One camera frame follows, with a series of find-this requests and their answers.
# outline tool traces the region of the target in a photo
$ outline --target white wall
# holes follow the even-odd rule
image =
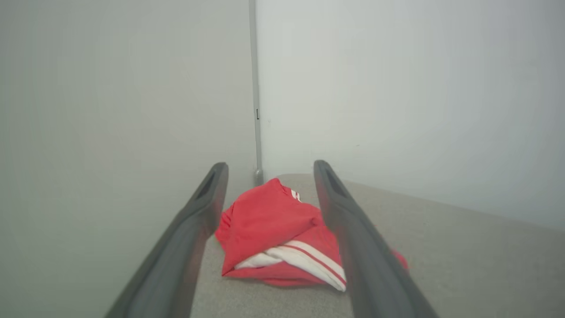
[[[214,163],[253,186],[248,4],[0,1],[0,317],[102,317]]]
[[[565,2],[259,1],[267,178],[339,176],[565,229]]]

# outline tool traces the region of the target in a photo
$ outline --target white stripe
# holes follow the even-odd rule
[[[292,194],[293,198],[297,199],[299,202],[302,202],[300,201],[300,194],[298,192],[294,191],[293,189],[290,189],[290,193]]]
[[[343,278],[344,281],[347,281],[345,279],[344,269],[339,264],[337,264],[334,260],[332,260],[331,258],[326,256],[324,253],[318,251],[312,245],[306,244],[306,243],[301,242],[299,240],[291,240],[290,242],[284,243],[284,245],[294,246],[294,247],[298,247],[302,250],[305,250],[306,252],[310,253],[310,255],[319,259],[322,263],[324,263],[328,267],[330,267],[334,272],[336,272],[336,274],[341,276],[341,278]]]
[[[338,277],[324,267],[324,265],[312,259],[308,254],[302,251],[295,250],[291,247],[278,246],[269,248],[265,253],[274,258],[284,260],[289,265],[314,275],[339,291],[345,291],[345,285]]]

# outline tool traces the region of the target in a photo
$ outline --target white fabric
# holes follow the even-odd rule
[[[265,267],[280,263],[282,261],[282,259],[275,258],[266,253],[259,253],[237,264],[235,266],[235,269]]]
[[[290,193],[292,194],[292,197],[297,199],[298,201],[300,201],[300,194],[296,191],[294,191],[293,189],[290,190]]]
[[[309,253],[313,257],[317,258],[322,263],[326,264],[334,272],[336,272],[336,274],[341,276],[341,278],[343,278],[343,280],[345,280],[344,269],[339,264],[337,264],[334,260],[332,260],[331,258],[326,256],[322,252],[318,251],[316,248],[313,248],[313,246],[306,244],[304,242],[300,242],[298,240],[291,240],[290,242],[284,243],[284,245],[298,247],[298,248],[306,251],[307,253]]]
[[[288,264],[314,275],[315,277],[332,285],[339,291],[345,291],[345,285],[338,277],[306,253],[295,250],[291,247],[278,246],[275,248],[269,248],[267,250],[267,254],[284,260]]]

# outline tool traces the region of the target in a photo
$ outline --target red garment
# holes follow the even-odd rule
[[[225,251],[222,276],[277,286],[328,283],[345,291],[337,240],[320,210],[299,198],[276,178],[237,198],[216,231]]]

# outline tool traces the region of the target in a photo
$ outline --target gray table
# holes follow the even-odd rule
[[[282,183],[318,206],[314,177]],[[565,317],[565,233],[344,182],[440,317]],[[206,246],[192,317],[352,317],[329,286],[278,288],[222,278],[224,252]]]

